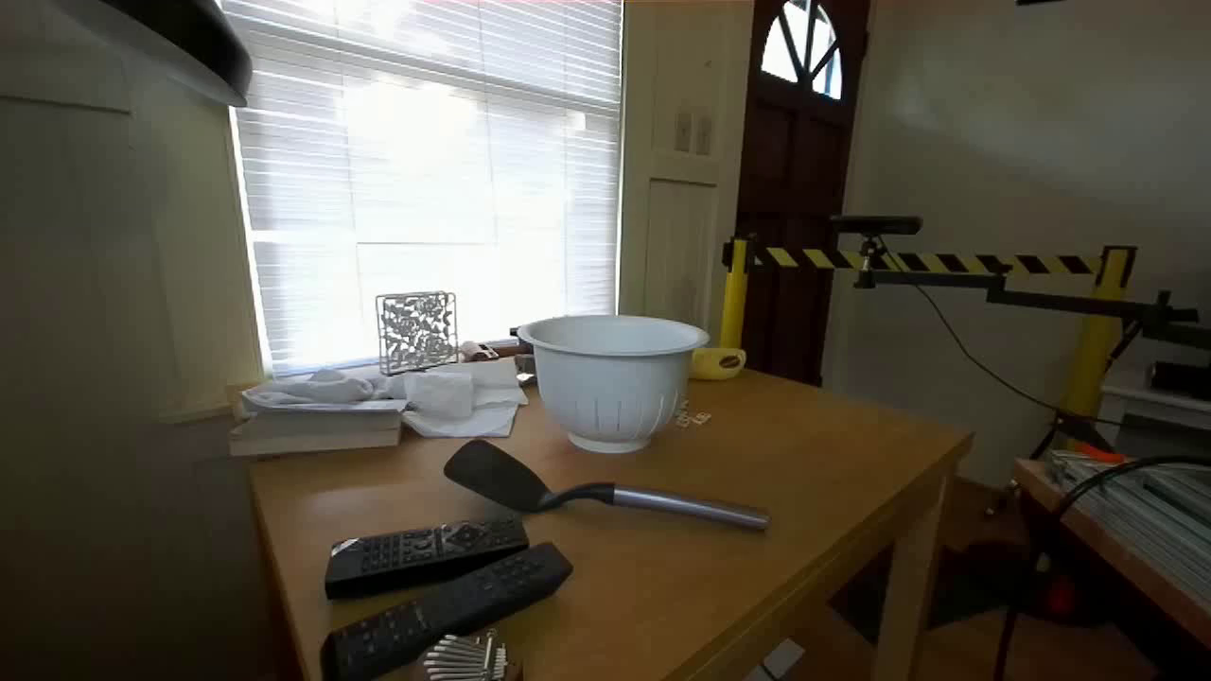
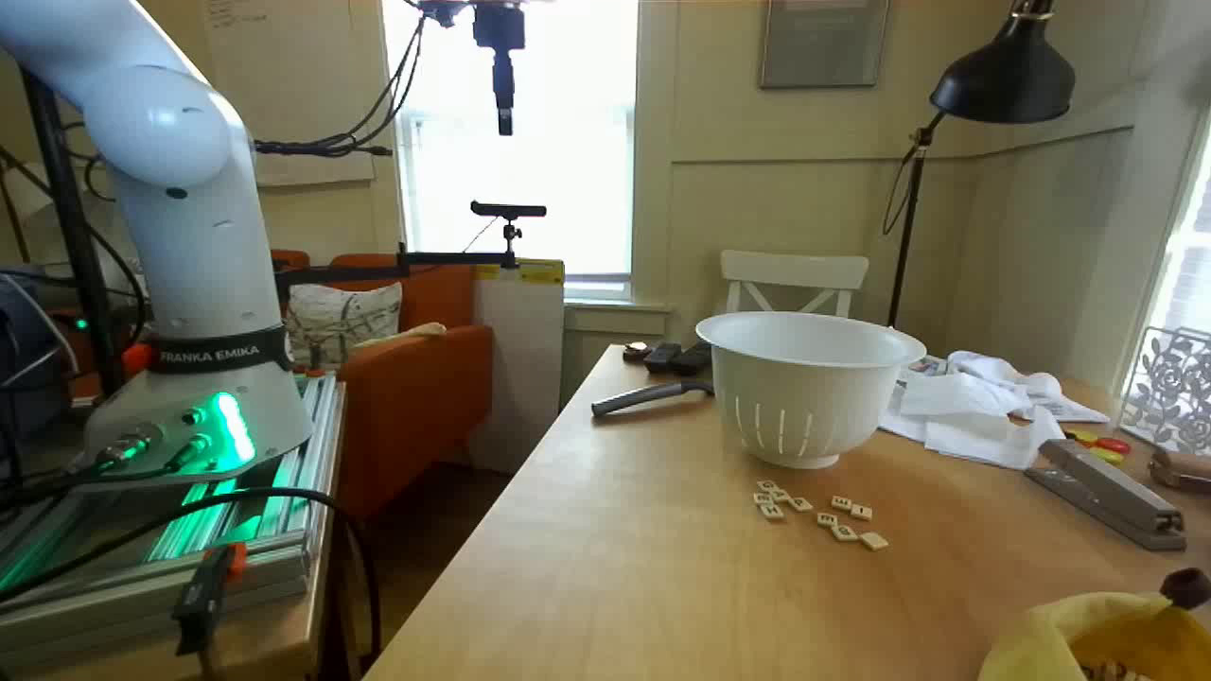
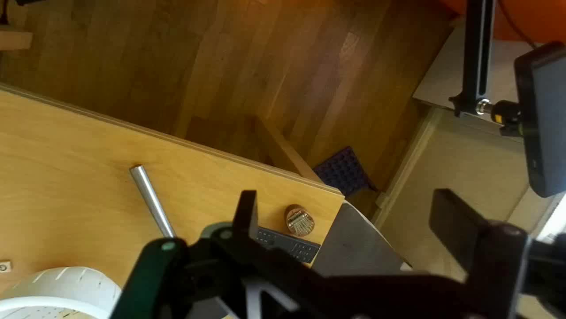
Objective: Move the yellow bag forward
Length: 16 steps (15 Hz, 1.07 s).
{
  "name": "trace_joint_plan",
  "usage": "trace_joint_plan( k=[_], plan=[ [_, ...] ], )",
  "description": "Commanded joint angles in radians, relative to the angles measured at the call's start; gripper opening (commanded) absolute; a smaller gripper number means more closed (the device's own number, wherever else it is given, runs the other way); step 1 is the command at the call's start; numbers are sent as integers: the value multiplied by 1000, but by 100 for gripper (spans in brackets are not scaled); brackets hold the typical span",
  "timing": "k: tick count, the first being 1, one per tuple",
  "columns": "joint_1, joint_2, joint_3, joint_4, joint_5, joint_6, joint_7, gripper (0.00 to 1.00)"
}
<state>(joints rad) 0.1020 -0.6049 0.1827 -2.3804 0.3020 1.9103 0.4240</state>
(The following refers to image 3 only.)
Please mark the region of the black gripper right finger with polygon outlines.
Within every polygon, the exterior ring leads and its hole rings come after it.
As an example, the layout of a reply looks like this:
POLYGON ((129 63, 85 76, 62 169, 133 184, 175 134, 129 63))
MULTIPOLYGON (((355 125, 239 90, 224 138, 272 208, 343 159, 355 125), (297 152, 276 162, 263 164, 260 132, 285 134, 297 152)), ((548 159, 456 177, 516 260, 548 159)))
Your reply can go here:
POLYGON ((428 224, 465 270, 472 267, 481 232, 490 226, 474 207, 449 187, 433 191, 428 224))

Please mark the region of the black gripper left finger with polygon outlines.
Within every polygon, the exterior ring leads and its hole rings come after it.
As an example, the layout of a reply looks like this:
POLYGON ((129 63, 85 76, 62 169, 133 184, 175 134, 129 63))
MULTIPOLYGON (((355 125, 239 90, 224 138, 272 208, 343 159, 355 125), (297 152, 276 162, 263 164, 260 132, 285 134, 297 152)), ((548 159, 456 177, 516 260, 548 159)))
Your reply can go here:
POLYGON ((244 189, 239 196, 232 224, 244 232, 247 237, 256 237, 258 214, 256 214, 256 191, 244 189))

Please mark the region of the black monitor on arm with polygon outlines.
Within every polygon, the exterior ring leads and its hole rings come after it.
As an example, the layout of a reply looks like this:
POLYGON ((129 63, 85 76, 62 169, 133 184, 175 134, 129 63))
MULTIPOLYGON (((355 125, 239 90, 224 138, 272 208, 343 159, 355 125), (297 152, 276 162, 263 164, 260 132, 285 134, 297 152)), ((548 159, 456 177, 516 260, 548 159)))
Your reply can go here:
POLYGON ((566 189, 566 44, 548 42, 515 60, 518 100, 499 100, 492 120, 522 136, 530 187, 539 196, 566 189))

